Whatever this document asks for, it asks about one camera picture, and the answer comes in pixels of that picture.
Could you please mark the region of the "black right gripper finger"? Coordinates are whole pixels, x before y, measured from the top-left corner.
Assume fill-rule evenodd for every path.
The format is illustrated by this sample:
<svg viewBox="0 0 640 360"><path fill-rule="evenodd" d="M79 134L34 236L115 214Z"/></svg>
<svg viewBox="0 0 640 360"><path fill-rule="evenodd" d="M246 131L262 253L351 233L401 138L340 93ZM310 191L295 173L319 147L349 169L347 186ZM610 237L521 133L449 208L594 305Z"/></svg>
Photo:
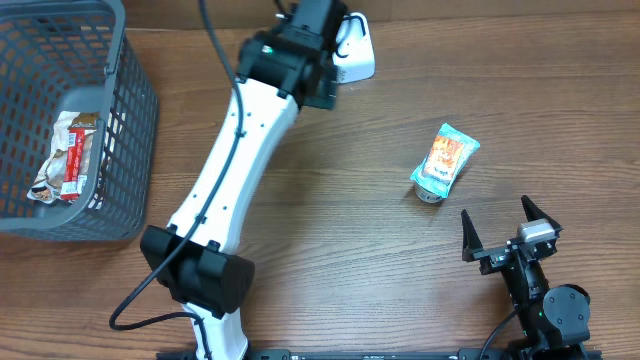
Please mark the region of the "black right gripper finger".
<svg viewBox="0 0 640 360"><path fill-rule="evenodd" d="M545 219L555 231L563 230L557 221L541 210L527 195L521 196L521 203L529 222Z"/></svg>
<svg viewBox="0 0 640 360"><path fill-rule="evenodd" d="M481 253L484 247L466 209L461 211L461 222L463 230L462 260L472 262L476 260L476 254Z"/></svg>

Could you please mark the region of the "teal orange snack packet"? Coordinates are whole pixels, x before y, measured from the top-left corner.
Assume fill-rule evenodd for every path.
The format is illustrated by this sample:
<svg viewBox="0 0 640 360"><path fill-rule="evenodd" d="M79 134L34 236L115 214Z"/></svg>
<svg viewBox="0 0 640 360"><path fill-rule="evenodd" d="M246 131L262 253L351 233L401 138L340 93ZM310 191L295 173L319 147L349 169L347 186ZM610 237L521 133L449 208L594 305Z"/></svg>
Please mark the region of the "teal orange snack packet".
<svg viewBox="0 0 640 360"><path fill-rule="evenodd" d="M444 123L425 158L410 180L446 199L458 174L469 158L480 148L474 138Z"/></svg>

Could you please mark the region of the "beige brown snack bag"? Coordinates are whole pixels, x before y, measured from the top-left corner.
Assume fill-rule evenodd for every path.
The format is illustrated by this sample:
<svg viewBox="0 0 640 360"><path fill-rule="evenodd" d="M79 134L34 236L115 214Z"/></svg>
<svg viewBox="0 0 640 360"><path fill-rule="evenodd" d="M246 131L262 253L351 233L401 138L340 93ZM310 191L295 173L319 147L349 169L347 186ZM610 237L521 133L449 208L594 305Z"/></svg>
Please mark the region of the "beige brown snack bag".
<svg viewBox="0 0 640 360"><path fill-rule="evenodd" d="M91 128L97 131L99 113L62 111L54 124L49 157L41 165L27 198L44 204L60 199L67 160L67 138L71 128Z"/></svg>

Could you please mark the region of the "red snack stick packet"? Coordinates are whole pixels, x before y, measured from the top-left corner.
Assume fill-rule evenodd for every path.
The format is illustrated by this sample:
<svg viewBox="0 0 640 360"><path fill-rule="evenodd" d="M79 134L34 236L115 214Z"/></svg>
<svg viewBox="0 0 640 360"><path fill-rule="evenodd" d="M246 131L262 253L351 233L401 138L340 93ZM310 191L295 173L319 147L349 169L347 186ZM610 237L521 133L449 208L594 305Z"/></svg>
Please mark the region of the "red snack stick packet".
<svg viewBox="0 0 640 360"><path fill-rule="evenodd" d="M90 152L95 130L71 128L67 138L67 160L60 199L75 201L82 193L87 181Z"/></svg>

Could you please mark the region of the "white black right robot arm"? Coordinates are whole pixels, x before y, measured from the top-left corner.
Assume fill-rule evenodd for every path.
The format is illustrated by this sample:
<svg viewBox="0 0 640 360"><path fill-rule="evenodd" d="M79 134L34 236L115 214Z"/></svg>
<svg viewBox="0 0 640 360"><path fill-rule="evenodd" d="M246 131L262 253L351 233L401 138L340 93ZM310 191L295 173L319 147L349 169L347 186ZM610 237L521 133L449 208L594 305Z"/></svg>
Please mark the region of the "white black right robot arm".
<svg viewBox="0 0 640 360"><path fill-rule="evenodd" d="M462 260L478 262L483 275L499 273L513 311L499 323L474 359L600 359L587 351L591 297L575 284L551 287L541 261L557 252L563 227L528 196L521 197L527 221L502 247L486 249L467 211L461 212Z"/></svg>

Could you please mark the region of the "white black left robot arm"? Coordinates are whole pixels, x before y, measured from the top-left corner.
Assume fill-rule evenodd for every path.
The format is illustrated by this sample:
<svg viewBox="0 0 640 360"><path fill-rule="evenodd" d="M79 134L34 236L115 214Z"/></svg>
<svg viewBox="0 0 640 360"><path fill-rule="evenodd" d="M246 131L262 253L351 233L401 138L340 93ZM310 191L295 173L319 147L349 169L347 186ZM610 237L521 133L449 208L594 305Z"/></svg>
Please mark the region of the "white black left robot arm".
<svg viewBox="0 0 640 360"><path fill-rule="evenodd" d="M182 309L196 347L186 359L242 359L249 341L240 307L255 265L237 254L251 199L275 148L305 106L335 104L333 55L348 15L338 0L304 0L242 45L214 146L166 227L148 226L140 248Z"/></svg>

